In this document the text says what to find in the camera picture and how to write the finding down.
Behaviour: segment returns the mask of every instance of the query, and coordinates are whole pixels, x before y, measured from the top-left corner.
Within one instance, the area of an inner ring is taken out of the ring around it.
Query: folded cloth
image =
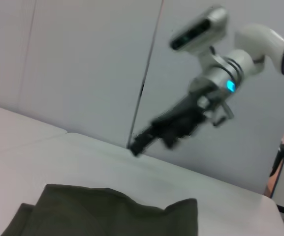
[[[47,185],[21,236],[197,236],[197,202],[165,210],[112,189]]]
[[[21,236],[32,210],[32,205],[21,204],[14,218],[1,236]]]

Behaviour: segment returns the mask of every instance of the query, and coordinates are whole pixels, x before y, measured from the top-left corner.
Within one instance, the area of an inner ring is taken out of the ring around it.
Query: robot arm
[[[187,96],[163,115],[151,121],[136,136],[129,149],[134,156],[156,139],[168,149],[190,136],[200,124],[210,121],[218,127],[234,117],[226,99],[245,79],[264,69],[266,56],[284,75],[284,39],[270,28],[248,25],[235,35],[235,50],[225,57],[216,54],[213,44],[226,35],[227,11],[213,6],[170,42],[175,51],[187,51],[199,58],[202,73],[190,84]],[[220,108],[224,115],[219,116]]]

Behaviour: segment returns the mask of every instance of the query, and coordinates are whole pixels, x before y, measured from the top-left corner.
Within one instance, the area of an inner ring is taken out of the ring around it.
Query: table surface
[[[0,151],[65,133],[63,129],[0,108]]]
[[[196,198],[199,236],[284,236],[265,196],[73,133],[0,153],[0,235],[19,205],[35,204],[48,183],[109,187],[160,208]]]

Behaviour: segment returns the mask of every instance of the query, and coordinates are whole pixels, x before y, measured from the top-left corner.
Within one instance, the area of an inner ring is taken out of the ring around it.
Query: led light
[[[228,88],[228,90],[231,91],[231,92],[235,92],[235,91],[236,91],[235,83],[232,82],[231,80],[228,80],[228,81],[227,81],[227,88]]]

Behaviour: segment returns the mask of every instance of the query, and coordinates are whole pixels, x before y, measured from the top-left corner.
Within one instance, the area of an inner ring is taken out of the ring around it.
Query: camera
[[[212,6],[173,37],[170,47],[175,51],[204,51],[224,38],[227,21],[227,10],[221,6]]]

